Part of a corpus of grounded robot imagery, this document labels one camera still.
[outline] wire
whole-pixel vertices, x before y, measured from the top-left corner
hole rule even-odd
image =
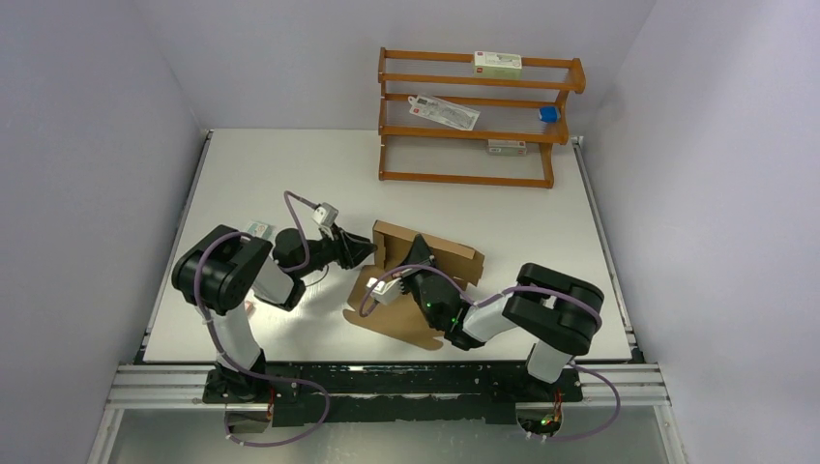
[[[211,255],[211,253],[214,252],[215,249],[217,249],[218,246],[220,246],[221,244],[223,244],[224,242],[226,242],[228,240],[236,239],[236,238],[240,238],[240,239],[241,238],[251,238],[251,235],[246,233],[246,232],[238,232],[238,231],[237,232],[227,233],[227,234],[219,237],[218,239],[214,240],[210,245],[208,245],[207,248],[205,248],[205,251],[202,252],[202,257],[199,258],[199,262],[196,264],[196,272],[193,275],[193,300],[196,303],[196,307],[199,310],[199,313],[205,319],[205,323],[208,327],[208,334],[211,336],[211,340],[214,342],[214,346],[217,348],[217,352],[220,354],[222,359],[225,360],[226,363],[230,364],[230,366],[234,368],[234,370],[236,370],[238,372],[241,372],[245,375],[248,375],[250,377],[253,377],[255,379],[265,380],[267,382],[284,383],[284,384],[296,383],[296,384],[299,384],[299,385],[304,385],[306,387],[311,387],[312,389],[318,390],[319,392],[321,392],[325,396],[325,410],[322,412],[322,416],[319,418],[319,420],[313,426],[311,426],[308,430],[305,430],[304,432],[302,432],[302,433],[300,433],[300,434],[298,434],[294,437],[288,438],[287,440],[282,440],[282,441],[279,441],[279,442],[257,443],[257,442],[246,442],[244,440],[240,440],[240,439],[236,438],[232,433],[230,433],[230,427],[228,426],[227,416],[225,417],[225,422],[224,422],[225,435],[226,435],[225,438],[232,441],[233,443],[236,443],[236,444],[239,444],[239,445],[242,445],[242,446],[245,446],[245,447],[251,447],[251,448],[280,447],[280,446],[283,446],[283,445],[288,445],[288,444],[291,444],[293,442],[299,441],[299,440],[305,438],[307,435],[310,435],[311,433],[316,431],[316,429],[319,428],[319,426],[321,426],[322,423],[324,423],[325,419],[328,417],[328,414],[331,411],[331,396],[328,393],[328,391],[325,390],[324,387],[317,384],[316,382],[312,382],[312,381],[307,380],[307,379],[274,377],[272,375],[259,374],[259,373],[253,372],[252,370],[246,369],[243,366],[241,366],[238,362],[234,361],[225,352],[225,348],[222,346],[222,343],[220,342],[220,337],[217,334],[217,329],[214,327],[214,318],[211,315],[211,310],[208,309],[207,307],[205,307],[205,304],[202,303],[202,294],[201,294],[202,271],[203,271],[203,268],[205,267],[205,262],[208,260],[208,257]]]
[[[298,264],[291,268],[281,268],[282,271],[285,273],[299,271],[300,269],[306,267],[310,262],[310,247],[308,246],[308,238],[305,236],[305,231],[302,229],[302,224],[299,222],[299,217],[296,216],[296,212],[293,210],[293,205],[290,204],[290,198],[295,198],[296,200],[301,201],[302,203],[308,205],[314,210],[319,207],[319,205],[297,195],[296,193],[290,190],[284,191],[284,204],[285,206],[287,206],[287,211],[290,212],[290,216],[293,218],[293,221],[296,222],[296,230],[299,231],[299,238],[302,240],[302,249],[305,250],[305,261],[303,261],[302,264]]]
[[[318,280],[316,280],[315,282],[311,282],[311,283],[309,283],[308,285],[305,285],[305,288],[312,287],[313,285],[315,285],[315,284],[317,284],[317,283],[321,282],[322,280],[324,280],[324,279],[325,279],[325,277],[327,277],[327,276],[328,276],[328,271],[329,271],[330,269],[331,269],[331,267],[330,267],[330,266],[325,266],[325,274],[323,274],[321,277],[319,277],[319,279],[318,279]]]
[[[376,288],[376,285],[378,285],[379,282],[384,281],[384,279],[389,277],[389,276],[393,276],[395,273],[399,273],[399,272],[405,271],[407,269],[421,269],[423,271],[430,271],[432,273],[435,273],[435,274],[438,274],[438,275],[444,277],[456,290],[458,290],[458,293],[461,295],[461,298],[465,302],[467,302],[468,304],[473,305],[475,307],[481,308],[481,307],[487,306],[487,305],[495,302],[499,298],[502,298],[503,296],[508,295],[510,293],[514,293],[514,292],[541,293],[543,295],[548,295],[550,297],[555,297],[555,298],[558,298],[560,300],[564,300],[565,302],[572,303],[573,305],[576,305],[576,306],[580,307],[581,309],[583,309],[584,311],[586,311],[589,315],[591,315],[595,319],[596,332],[600,329],[600,326],[602,324],[602,321],[600,319],[600,315],[597,312],[595,312],[595,310],[592,309],[592,307],[589,306],[588,304],[580,301],[579,299],[577,299],[575,297],[567,295],[565,293],[557,292],[555,290],[549,290],[549,289],[546,289],[546,288],[535,287],[535,286],[526,286],[525,287],[525,286],[516,285],[516,286],[513,286],[513,287],[505,288],[504,290],[502,290],[498,294],[493,295],[489,298],[486,298],[486,299],[484,299],[480,302],[475,302],[463,290],[461,290],[461,287],[459,287],[458,285],[455,284],[455,282],[450,278],[449,275],[446,275],[443,272],[441,272],[440,270],[438,270],[436,268],[433,268],[433,267],[430,267],[430,266],[426,266],[424,264],[405,264],[404,266],[398,266],[397,268],[391,269],[391,270],[385,272],[384,274],[382,274],[381,276],[379,276],[376,279],[376,281],[373,282],[373,285],[371,285],[367,288],[367,292],[365,293],[365,297],[362,298],[362,303],[359,304],[359,315],[362,316],[362,317],[367,317],[376,308],[376,305],[378,304],[378,302],[376,302],[374,300],[373,304],[370,305],[367,312],[364,312],[365,303],[367,301],[367,298],[370,297],[370,295],[373,293],[373,290]],[[612,423],[616,419],[618,419],[618,416],[621,414],[621,395],[618,394],[618,389],[615,388],[615,385],[612,382],[610,382],[609,379],[607,379],[606,377],[602,376],[601,374],[597,373],[596,371],[594,371],[592,369],[587,369],[586,367],[581,367],[580,365],[575,364],[575,362],[572,361],[572,360],[570,360],[570,362],[568,362],[567,365],[572,367],[573,369],[577,370],[578,372],[583,372],[583,373],[586,373],[586,374],[590,374],[594,377],[599,378],[602,382],[604,382],[609,387],[609,389],[612,390],[612,393],[615,395],[615,411],[612,413],[612,416],[608,420],[606,420],[606,422],[604,422],[603,424],[599,425],[598,427],[595,427],[592,430],[589,430],[587,432],[579,433],[579,434],[575,434],[575,435],[570,435],[570,436],[566,436],[566,437],[546,438],[547,440],[551,440],[551,441],[554,441],[554,442],[573,442],[575,440],[582,440],[582,439],[585,439],[585,438],[592,437],[593,435],[597,435],[597,434],[603,432],[603,430],[606,430],[607,428],[609,428],[609,426],[612,425]]]

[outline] white table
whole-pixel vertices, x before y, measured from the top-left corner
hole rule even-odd
[[[337,223],[370,237],[376,219],[464,243],[484,253],[484,274],[472,296],[486,297],[514,283],[518,269],[536,262],[597,285],[604,294],[603,327],[588,361],[627,360],[630,347],[601,250],[598,231],[570,146],[553,152],[555,188],[509,188],[379,182],[379,138],[370,130],[216,130],[189,204],[172,260],[218,224],[243,228],[260,219],[292,226],[285,189],[339,209]],[[480,142],[412,139],[391,143],[391,170],[539,178],[538,155],[491,157]],[[318,238],[307,208],[295,204],[309,238]],[[250,317],[269,361],[441,362],[525,360],[535,339],[521,329],[484,347],[461,351],[449,343],[426,351],[347,323],[342,309],[358,272],[332,266],[285,312],[258,304]],[[316,275],[306,277],[310,283]],[[169,279],[145,351],[146,362],[210,362],[215,349],[195,308]]]

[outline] brown cardboard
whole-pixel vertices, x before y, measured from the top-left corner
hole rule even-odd
[[[343,312],[347,322],[359,327],[416,345],[426,350],[444,346],[437,337],[443,333],[431,329],[419,307],[410,295],[403,295],[391,304],[381,304],[368,316],[359,316],[359,306],[366,292],[367,281],[379,277],[386,270],[398,266],[404,259],[413,239],[419,232],[377,220],[373,224],[373,242],[378,246],[375,265],[364,266],[350,292],[347,303],[353,308]],[[432,235],[422,234],[433,251],[442,272],[452,277],[462,288],[467,283],[478,285],[483,273],[484,256],[474,248],[457,244]],[[365,308],[372,299],[368,299]]]

